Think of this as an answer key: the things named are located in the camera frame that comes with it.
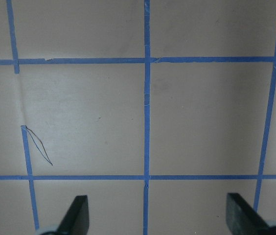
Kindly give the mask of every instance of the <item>black object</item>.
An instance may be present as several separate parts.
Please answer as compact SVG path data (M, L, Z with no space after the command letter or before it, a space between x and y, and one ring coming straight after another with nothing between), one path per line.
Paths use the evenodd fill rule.
M226 223L233 235L276 235L239 193L227 194Z
M88 198L76 196L55 232L42 235L86 235L89 229Z

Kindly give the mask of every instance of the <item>gray floor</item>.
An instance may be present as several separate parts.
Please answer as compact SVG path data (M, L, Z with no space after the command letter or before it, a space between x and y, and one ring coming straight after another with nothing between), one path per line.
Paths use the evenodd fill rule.
M0 65L0 235L34 234L35 219L40 227L58 224L79 194L89 196L89 235L147 235L146 215L149 235L230 234L227 192L251 205L258 195L259 213L276 221L276 90L256 193L276 65L276 0L150 0L150 128L144 16L143 0L0 0L0 60L7 60L0 64L10 63ZM221 56L229 59L220 63ZM137 63L21 63L37 58ZM21 177L21 125L39 136L53 163L28 136L33 175L43 177L34 180L35 204ZM64 179L95 175L102 179Z

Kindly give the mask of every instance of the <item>vertical blue tape strip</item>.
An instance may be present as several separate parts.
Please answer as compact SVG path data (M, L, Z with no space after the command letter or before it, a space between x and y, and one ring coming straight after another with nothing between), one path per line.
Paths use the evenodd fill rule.
M263 170L264 170L265 157L266 157L266 149L267 149L267 143L269 139L270 125L271 125L271 118L272 118L272 111L273 111L273 102L274 102L274 95L275 95L275 88L276 88L276 45L275 45L274 57L275 57L275 62L273 63L272 79L271 79L269 100L268 100L267 111L266 111L260 163L259 163L259 169L258 169L258 179L256 182L254 203L253 203L253 209L255 211L257 211L259 206L259 199L260 199L262 179L263 179Z
M16 48L12 0L6 0L6 8L7 8L7 16L9 20L9 27L10 27L11 47L12 47L12 55L13 55L13 61L14 61L14 73L18 74L20 73L20 65L19 65L19 55Z
M144 187L143 235L148 235L150 156L150 0L144 0Z
M39 220L38 220L36 193L35 193L34 180L33 180L33 175L32 175L26 126L21 126L21 129L22 129L22 137L23 137L27 174L28 174L28 178L29 178L29 191L30 191L30 198L31 198L31 207L32 207L32 213L33 213L33 217L34 217L35 229L37 230L37 229L39 229Z

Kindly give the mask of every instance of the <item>floor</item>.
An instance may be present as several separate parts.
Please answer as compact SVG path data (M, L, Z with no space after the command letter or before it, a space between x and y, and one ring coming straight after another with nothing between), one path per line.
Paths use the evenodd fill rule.
M229 235L228 192L276 221L276 0L0 0L0 235L81 194L89 235Z

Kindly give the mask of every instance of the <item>loose tape piece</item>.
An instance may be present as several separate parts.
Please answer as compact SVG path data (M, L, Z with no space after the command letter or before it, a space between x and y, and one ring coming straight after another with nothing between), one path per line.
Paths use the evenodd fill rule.
M53 165L52 162L51 162L51 160L49 159L48 154L46 153L45 146L44 146L44 144L42 143L42 141L40 140L40 138L39 138L31 129L29 129L27 126L22 127L22 129L25 130L25 131L30 135L32 141L33 141L34 144L36 145L36 148L39 150L39 152L41 153L41 155L43 156L43 158L44 158L48 163L50 163L51 165ZM40 150L39 146L38 146L37 143L35 142L35 140L34 140L34 138L33 138L32 135L34 135L34 136L37 138L37 140L40 142L42 148L44 149L45 155L44 155L44 154L42 153L42 151Z

